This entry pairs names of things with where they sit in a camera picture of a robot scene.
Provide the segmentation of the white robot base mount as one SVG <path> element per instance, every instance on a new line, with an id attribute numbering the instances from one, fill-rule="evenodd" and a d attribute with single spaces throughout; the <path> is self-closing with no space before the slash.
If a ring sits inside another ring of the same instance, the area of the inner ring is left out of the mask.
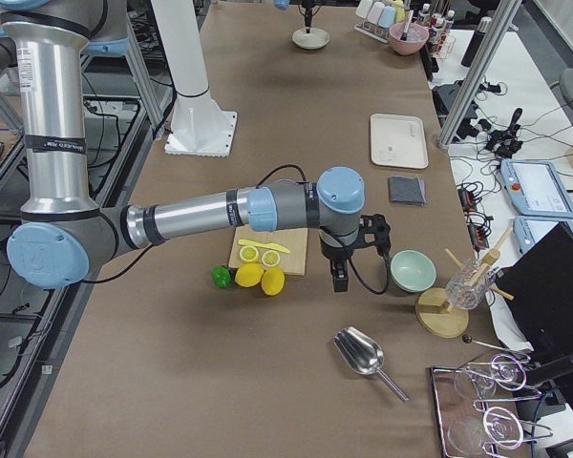
<path id="1" fill-rule="evenodd" d="M 237 114 L 222 110 L 211 95 L 194 4 L 156 0 L 152 8 L 176 91 L 165 152 L 229 156 Z"/>

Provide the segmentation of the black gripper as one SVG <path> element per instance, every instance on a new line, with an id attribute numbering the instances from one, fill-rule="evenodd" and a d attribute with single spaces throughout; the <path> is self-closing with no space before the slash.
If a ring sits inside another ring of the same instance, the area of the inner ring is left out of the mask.
<path id="1" fill-rule="evenodd" d="M 320 229 L 321 252 L 329 260 L 334 292 L 347 292 L 349 286 L 350 266 L 355 277 L 369 292 L 376 292 L 361 277 L 356 269 L 352 256 L 356 250 L 374 247 L 385 266 L 385 284 L 379 292 L 387 292 L 391 281 L 391 226 L 381 214 L 362 215 L 358 228 L 354 232 L 354 240 L 346 241 L 345 237 L 333 234 L 329 229 Z"/>
<path id="2" fill-rule="evenodd" d="M 305 33 L 310 33 L 312 28 L 312 18 L 314 16 L 314 6 L 303 6 L 303 17 L 305 22 Z"/>

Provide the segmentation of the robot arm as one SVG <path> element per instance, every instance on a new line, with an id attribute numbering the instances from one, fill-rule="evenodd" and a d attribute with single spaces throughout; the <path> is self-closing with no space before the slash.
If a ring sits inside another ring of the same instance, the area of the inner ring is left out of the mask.
<path id="1" fill-rule="evenodd" d="M 273 5 L 278 10 L 286 10 L 292 4 L 291 0 L 273 0 Z M 305 32 L 311 33 L 312 19 L 315 14 L 316 1 L 315 0 L 300 0 L 295 1 L 298 11 L 304 17 Z"/>
<path id="2" fill-rule="evenodd" d="M 0 11 L 2 38 L 10 41 L 0 70 L 18 70 L 30 187 L 7 255 L 27 282 L 61 288 L 86 281 L 125 253 L 241 226 L 318 229 L 337 292 L 348 288 L 355 250 L 374 247 L 389 257 L 389 225 L 381 215 L 363 214 L 364 181 L 348 167 L 332 167 L 314 182 L 262 183 L 149 207 L 100 207 L 89 191 L 80 61 L 129 51 L 126 4 L 3 1 Z"/>

